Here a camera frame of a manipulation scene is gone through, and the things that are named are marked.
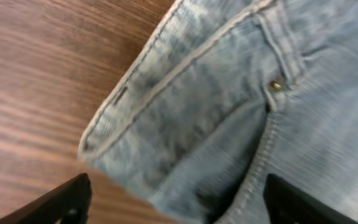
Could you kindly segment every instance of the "seam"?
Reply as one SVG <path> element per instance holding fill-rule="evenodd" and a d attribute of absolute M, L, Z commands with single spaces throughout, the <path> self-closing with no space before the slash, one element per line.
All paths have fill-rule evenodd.
<path fill-rule="evenodd" d="M 117 95 L 120 94 L 120 92 L 122 92 L 122 90 L 125 88 L 125 85 L 127 84 L 127 82 L 129 81 L 129 79 L 133 76 L 133 74 L 135 74 L 135 72 L 137 71 L 137 69 L 139 68 L 140 64 L 143 63 L 143 61 L 145 60 L 146 56 L 148 56 L 148 54 L 150 53 L 150 51 L 152 50 L 152 47 L 154 46 L 154 43 L 156 43 L 156 41 L 159 40 L 162 32 L 165 30 L 165 27 L 167 26 L 167 24 L 172 20 L 172 18 L 174 17 L 174 15 L 177 13 L 177 11 L 179 10 L 179 8 L 181 8 L 183 2 L 185 0 L 178 0 L 175 1 L 172 4 L 172 7 L 168 10 L 168 12 L 166 13 L 166 15 L 170 14 L 170 17 L 168 17 L 166 19 L 166 21 L 164 21 L 165 19 L 163 18 L 161 23 L 157 26 L 156 30 L 154 32 L 156 32 L 157 30 L 159 30 L 159 32 L 157 32 L 156 34 L 153 33 L 150 36 L 150 39 L 147 41 L 147 43 L 145 44 L 145 46 L 149 46 L 149 48 L 147 49 L 146 52 L 142 53 L 143 50 L 140 52 L 139 55 L 143 54 L 142 59 L 140 59 L 138 61 L 138 58 L 135 60 L 134 64 L 131 65 L 132 71 L 131 71 L 131 67 L 128 69 L 128 71 L 131 71 L 128 75 L 124 75 L 123 78 L 117 83 L 116 86 L 119 86 L 119 89 L 117 89 L 116 91 L 113 91 L 109 94 L 109 96 L 103 101 L 102 105 L 99 107 L 99 109 L 97 110 L 96 114 L 94 115 L 94 117 L 92 118 L 92 120 L 89 122 L 89 125 L 86 127 L 86 129 L 84 130 L 84 133 L 81 136 L 80 139 L 80 144 L 78 146 L 78 155 L 80 157 L 82 157 L 82 155 L 80 154 L 81 152 L 85 152 L 86 151 L 86 140 L 89 136 L 89 134 L 91 134 L 96 125 L 99 123 L 100 118 L 102 117 L 102 114 L 104 113 L 104 110 L 107 108 L 108 104 L 110 104 L 110 102 L 114 101 L 117 98 Z"/>
<path fill-rule="evenodd" d="M 102 156 L 105 151 L 112 145 L 114 145 L 118 140 L 122 138 L 122 136 L 127 132 L 127 130 L 132 126 L 133 122 L 139 119 L 141 113 L 147 109 L 151 102 L 154 100 L 156 96 L 158 96 L 166 87 L 168 87 L 172 82 L 179 77 L 183 71 L 185 71 L 190 65 L 192 65 L 196 60 L 202 57 L 206 52 L 208 52 L 212 47 L 214 47 L 221 37 L 230 32 L 233 28 L 237 27 L 239 23 L 241 23 L 245 18 L 248 18 L 250 15 L 265 9 L 274 0 L 264 0 L 258 2 L 257 4 L 251 4 L 250 6 L 245 7 L 240 13 L 235 15 L 229 22 L 223 25 L 218 31 L 216 31 L 212 38 L 201 44 L 194 52 L 191 53 L 190 56 L 187 56 L 179 65 L 177 65 L 168 75 L 160 81 L 160 83 L 155 86 L 155 88 L 150 92 L 149 97 L 145 97 L 143 102 L 140 104 L 139 108 L 136 112 L 134 112 L 131 117 L 131 122 L 125 126 L 121 131 L 118 131 L 116 136 L 111 136 L 105 142 L 103 142 L 98 149 L 94 149 L 91 152 L 83 151 L 80 155 L 84 159 L 97 159 L 95 157 Z"/>
<path fill-rule="evenodd" d="M 300 62 L 301 57 L 299 54 L 299 48 L 295 47 L 296 44 L 294 43 L 295 41 L 294 41 L 294 37 L 293 37 L 293 32 L 289 25 L 289 18 L 287 17 L 287 12 L 285 11 L 282 0 L 280 0 L 277 5 L 278 5 L 277 11 L 280 12 L 280 13 L 278 13 L 278 23 L 281 23 L 281 26 L 283 27 L 283 33 L 285 33 L 286 36 L 288 37 L 288 43 L 290 44 L 291 53 L 294 56 L 296 65 L 298 66 L 298 69 L 299 69 L 299 75 L 293 74 L 293 78 L 294 79 L 302 78 L 303 72 L 304 72 L 303 63 Z"/>
<path fill-rule="evenodd" d="M 247 203 L 250 202 L 251 193 L 254 192 L 255 187 L 258 182 L 260 182 L 258 177 L 260 173 L 265 170 L 267 161 L 269 160 L 273 150 L 275 136 L 277 135 L 278 129 L 278 118 L 280 116 L 282 115 L 278 113 L 271 114 L 271 117 L 268 119 L 265 127 L 265 133 L 260 141 L 260 146 L 255 152 L 254 159 L 252 160 L 251 166 L 238 190 L 234 203 L 232 203 L 229 210 L 215 224 L 224 224 L 227 222 L 227 219 L 229 219 L 228 222 L 232 223 L 232 219 L 230 217 L 234 216 L 235 212 L 240 213 L 239 210 L 243 210 Z"/>
<path fill-rule="evenodd" d="M 256 47 L 256 48 L 252 49 L 252 51 L 253 51 L 253 50 L 259 50 L 259 49 L 260 49 L 259 47 Z M 206 131 L 206 134 L 203 136 L 203 138 L 202 138 L 202 140 L 201 140 L 201 142 L 200 142 L 199 144 L 203 144 L 203 142 L 204 142 L 205 140 L 207 140 L 213 133 L 215 133 L 215 131 L 216 131 L 218 128 L 220 128 L 220 126 L 221 126 L 224 122 L 226 122 L 226 120 L 227 120 L 229 117 L 231 117 L 232 114 L 236 113 L 237 110 L 239 110 L 245 103 L 249 102 L 251 99 L 252 99 L 251 97 L 246 97 L 246 96 L 240 97 L 240 98 L 237 100 L 236 103 L 234 103 L 228 110 L 226 110 L 226 111 L 224 112 L 223 117 L 222 117 L 221 119 L 217 120 L 217 121 L 216 121 L 216 124 L 215 124 L 211 129 L 209 129 L 209 130 Z M 196 150 L 196 148 L 199 148 L 199 144 L 192 144 L 192 145 L 190 145 L 189 148 L 191 148 L 191 149 L 190 149 L 185 155 L 183 155 L 183 157 L 181 157 L 181 158 L 179 159 L 179 163 L 182 161 L 182 158 L 188 157 L 189 155 L 191 155 L 191 154 Z M 145 163 L 145 164 L 143 165 L 143 167 L 144 167 L 144 169 L 147 169 L 147 168 L 149 167 L 149 163 Z M 135 175 L 135 174 L 128 174 L 128 175 L 127 175 L 127 176 L 128 176 L 128 180 L 129 180 L 129 179 L 132 179 L 134 175 Z M 161 183 L 157 188 L 160 188 L 160 186 L 163 185 L 163 183 L 165 182 L 165 179 L 162 180 L 162 183 Z"/>
<path fill-rule="evenodd" d="M 262 31 L 264 33 L 265 38 L 267 39 L 268 45 L 271 46 L 274 54 L 278 57 L 279 64 L 284 71 L 284 75 L 287 74 L 287 76 L 291 76 L 293 74 L 293 71 L 291 69 L 291 66 L 289 66 L 289 64 L 287 63 L 288 60 L 286 59 L 285 54 L 282 53 L 285 51 L 282 49 L 282 46 L 277 42 L 277 40 L 272 36 L 272 33 L 274 31 L 272 29 L 272 26 L 270 25 L 270 21 L 264 15 L 259 14 L 257 16 L 260 17 L 261 24 L 266 27 L 266 29 L 262 29 Z"/>

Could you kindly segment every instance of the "wood grain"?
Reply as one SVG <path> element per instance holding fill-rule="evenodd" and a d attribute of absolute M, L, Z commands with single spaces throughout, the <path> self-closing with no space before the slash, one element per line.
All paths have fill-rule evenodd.
<path fill-rule="evenodd" d="M 0 218 L 80 172 L 88 223 L 173 223 L 76 160 L 98 106 L 173 0 L 0 0 Z"/>

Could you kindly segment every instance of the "stitching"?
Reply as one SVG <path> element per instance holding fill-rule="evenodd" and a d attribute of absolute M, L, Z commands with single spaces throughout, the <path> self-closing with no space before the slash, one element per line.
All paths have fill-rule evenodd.
<path fill-rule="evenodd" d="M 283 27 L 283 33 L 285 33 L 286 36 L 288 37 L 288 43 L 290 43 L 290 48 L 291 48 L 290 50 L 292 52 L 292 55 L 294 56 L 294 59 L 299 69 L 299 75 L 293 74 L 294 78 L 302 77 L 304 72 L 302 66 L 303 64 L 300 62 L 299 49 L 295 47 L 294 44 L 293 33 L 291 32 L 291 28 L 289 26 L 289 18 L 286 17 L 287 13 L 285 11 L 282 1 L 279 1 L 277 5 L 278 5 L 277 11 L 281 12 L 281 15 L 280 14 L 278 15 L 278 22 L 281 23 Z"/>
<path fill-rule="evenodd" d="M 284 66 L 282 66 L 283 69 L 288 70 L 287 73 L 284 72 L 284 74 L 291 76 L 291 74 L 293 74 L 291 66 L 287 64 L 288 60 L 285 59 L 286 56 L 284 56 L 284 54 L 280 54 L 280 52 L 285 52 L 285 51 L 282 49 L 282 46 L 277 42 L 277 40 L 272 37 L 272 32 L 274 32 L 274 30 L 272 29 L 269 20 L 263 15 L 259 15 L 259 17 L 262 20 L 262 24 L 264 24 L 267 27 L 267 29 L 262 29 L 262 31 L 266 36 L 269 46 L 272 47 L 274 54 L 277 55 L 280 64 L 284 64 Z"/>
<path fill-rule="evenodd" d="M 239 192 L 243 193 L 236 196 L 236 201 L 232 203 L 231 208 L 229 208 L 216 224 L 226 223 L 228 219 L 230 219 L 229 222 L 232 223 L 231 217 L 234 216 L 234 213 L 239 213 L 239 210 L 243 210 L 246 204 L 251 200 L 250 195 L 253 193 L 255 186 L 259 181 L 258 177 L 260 173 L 265 170 L 267 161 L 270 158 L 270 153 L 273 149 L 274 136 L 276 135 L 278 128 L 278 117 L 279 115 L 274 113 L 267 121 L 265 133 L 260 140 L 260 146 L 256 150 L 250 169 L 244 177 L 243 184 L 240 186 Z"/>
<path fill-rule="evenodd" d="M 214 127 L 212 127 L 210 130 L 208 130 L 208 132 L 206 132 L 206 134 L 203 136 L 203 139 L 201 140 L 200 144 L 202 145 L 205 140 L 207 140 L 211 135 L 213 135 L 213 133 L 215 133 L 216 130 L 218 130 L 220 128 L 220 126 L 226 122 L 226 120 L 232 115 L 234 114 L 237 110 L 240 109 L 240 107 L 242 107 L 246 102 L 248 102 L 250 100 L 250 98 L 248 97 L 243 97 L 243 98 L 240 98 L 238 100 L 237 103 L 235 103 L 232 108 L 230 108 L 229 110 L 227 110 L 223 116 L 223 118 L 221 118 L 220 120 L 218 120 L 216 122 L 216 124 L 214 125 Z M 195 146 L 190 146 L 190 148 L 192 148 L 191 150 L 189 150 L 185 155 L 183 155 L 183 157 L 179 158 L 178 160 L 178 163 L 176 165 L 176 167 L 179 166 L 179 163 L 181 163 L 183 161 L 182 158 L 187 158 L 189 155 L 191 155 L 196 148 L 200 147 L 199 145 L 195 145 Z M 150 163 L 146 163 L 144 164 L 142 167 L 144 169 L 147 169 L 149 168 L 150 166 Z M 136 172 L 131 172 L 130 174 L 127 174 L 127 179 L 128 180 L 131 180 L 133 178 L 133 176 L 136 175 Z M 159 193 L 158 191 L 165 185 L 165 182 L 167 181 L 168 177 L 165 177 L 161 183 L 156 187 L 156 189 L 154 190 L 154 192 L 152 193 L 151 196 L 148 197 L 147 200 L 149 200 L 149 198 L 152 198 L 152 197 L 156 197 L 155 195 L 157 193 Z"/>
<path fill-rule="evenodd" d="M 133 71 L 127 76 L 125 82 L 121 85 L 119 91 L 117 91 L 117 92 L 120 92 L 123 89 L 123 86 L 125 86 L 127 84 L 127 82 L 132 78 L 133 74 L 135 74 L 135 72 L 139 69 L 139 66 L 146 59 L 146 56 L 148 56 L 148 54 L 152 50 L 153 46 L 155 45 L 156 41 L 158 41 L 158 39 L 160 38 L 162 32 L 165 31 L 165 28 L 166 28 L 167 24 L 172 20 L 172 18 L 177 13 L 177 11 L 179 10 L 179 8 L 181 7 L 181 5 L 183 4 L 184 1 L 185 0 L 181 0 L 181 2 L 179 3 L 178 7 L 172 12 L 171 16 L 166 21 L 166 23 L 164 23 L 164 26 L 161 28 L 160 32 L 155 36 L 154 41 L 149 45 L 149 49 L 146 51 L 146 53 L 142 57 L 142 60 L 140 60 L 140 62 L 136 65 L 136 67 L 133 69 Z"/>
<path fill-rule="evenodd" d="M 97 149 L 97 150 L 93 150 L 92 152 L 83 152 L 81 157 L 82 158 L 88 158 L 88 159 L 97 159 L 96 157 L 100 157 L 102 156 L 109 147 L 111 147 L 112 145 L 114 145 L 116 142 L 118 142 L 118 140 L 120 140 L 122 138 L 122 136 L 127 132 L 127 130 L 132 126 L 132 123 L 134 121 L 136 121 L 137 119 L 139 119 L 140 114 L 146 109 L 148 108 L 148 106 L 151 104 L 152 100 L 158 96 L 166 87 L 168 87 L 169 85 L 172 84 L 172 82 L 179 77 L 183 71 L 185 71 L 190 65 L 193 65 L 194 62 L 196 60 L 198 60 L 200 57 L 202 57 L 206 52 L 208 52 L 212 47 L 214 47 L 218 42 L 219 42 L 219 38 L 225 36 L 228 32 L 232 31 L 233 28 L 237 27 L 237 25 L 239 23 L 241 23 L 245 18 L 248 18 L 250 15 L 253 15 L 253 13 L 255 13 L 255 8 L 258 10 L 263 10 L 265 7 L 267 7 L 269 4 L 271 4 L 273 1 L 272 0 L 266 0 L 266 1 L 262 1 L 260 2 L 260 4 L 258 5 L 250 5 L 246 8 L 244 8 L 240 13 L 238 13 L 236 16 L 234 16 L 235 18 L 233 19 L 233 24 L 227 24 L 227 27 L 223 26 L 221 27 L 221 30 L 218 30 L 213 36 L 215 39 L 212 39 L 210 41 L 206 41 L 205 43 L 203 43 L 200 47 L 197 48 L 197 50 L 195 50 L 195 56 L 193 58 L 189 58 L 188 62 L 186 61 L 186 59 L 184 59 L 184 61 L 182 61 L 182 63 L 184 63 L 185 65 L 183 65 L 183 68 L 181 68 L 181 64 L 179 64 L 176 68 L 178 68 L 179 71 L 175 71 L 175 68 L 168 73 L 167 77 L 171 77 L 170 80 L 165 81 L 166 83 L 164 83 L 164 80 L 160 82 L 160 85 L 162 85 L 162 87 L 158 90 L 155 90 L 154 95 L 152 95 L 150 97 L 150 99 L 145 99 L 144 101 L 144 105 L 141 107 L 141 109 L 138 110 L 138 112 L 134 113 L 134 115 L 132 116 L 132 122 L 130 122 L 129 124 L 127 124 L 127 126 L 119 133 L 117 134 L 117 136 L 115 136 L 114 138 L 110 137 L 109 139 L 105 140 L 105 142 L 102 143 L 102 145 Z"/>
<path fill-rule="evenodd" d="M 93 133 L 96 125 L 99 123 L 100 118 L 102 117 L 102 115 L 104 114 L 104 111 L 106 110 L 106 108 L 108 107 L 108 104 L 112 101 L 115 101 L 117 103 L 117 95 L 120 95 L 123 91 L 123 89 L 125 88 L 125 85 L 127 84 L 127 82 L 129 81 L 129 79 L 133 76 L 133 74 L 135 74 L 135 72 L 139 69 L 139 66 L 141 65 L 141 63 L 143 63 L 143 61 L 145 60 L 146 56 L 148 56 L 148 54 L 150 53 L 150 51 L 152 50 L 152 47 L 154 46 L 154 44 L 156 43 L 156 41 L 158 41 L 158 39 L 160 38 L 162 32 L 165 30 L 165 27 L 167 26 L 167 24 L 172 20 L 172 18 L 175 16 L 175 14 L 177 13 L 177 11 L 179 10 L 179 8 L 181 8 L 182 4 L 184 3 L 185 0 L 180 0 L 180 2 L 178 3 L 177 7 L 175 8 L 175 10 L 172 11 L 170 17 L 165 21 L 164 25 L 161 27 L 160 32 L 154 37 L 154 40 L 149 43 L 146 44 L 149 46 L 149 49 L 145 52 L 144 56 L 142 57 L 142 59 L 140 60 L 140 62 L 137 63 L 137 65 L 134 67 L 134 69 L 131 71 L 131 73 L 128 76 L 124 76 L 123 78 L 126 78 L 125 81 L 121 84 L 118 83 L 117 85 L 119 85 L 119 89 L 118 91 L 114 94 L 114 95 L 109 95 L 106 99 L 108 99 L 108 101 L 104 101 L 102 103 L 102 105 L 99 107 L 98 111 L 96 112 L 96 115 L 94 116 L 94 118 L 92 118 L 89 126 L 85 129 L 82 137 L 81 137 L 81 141 L 80 141 L 80 145 L 78 147 L 78 153 L 81 153 L 82 151 L 86 151 L 85 149 L 86 147 L 86 140 L 88 139 L 89 135 L 91 133 Z"/>
<path fill-rule="evenodd" d="M 121 91 L 119 91 L 118 93 L 118 96 L 116 97 L 116 99 L 114 100 L 114 102 L 112 103 L 114 106 L 117 105 L 118 101 L 121 99 L 122 96 L 124 96 L 124 93 L 127 91 L 128 87 L 124 87 L 122 88 Z"/>

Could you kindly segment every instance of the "light blue jeans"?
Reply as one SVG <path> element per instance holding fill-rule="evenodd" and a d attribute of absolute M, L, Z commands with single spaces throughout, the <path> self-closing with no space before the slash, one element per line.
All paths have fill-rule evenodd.
<path fill-rule="evenodd" d="M 177 0 L 79 155 L 183 223 L 269 223 L 269 173 L 358 221 L 358 0 Z"/>

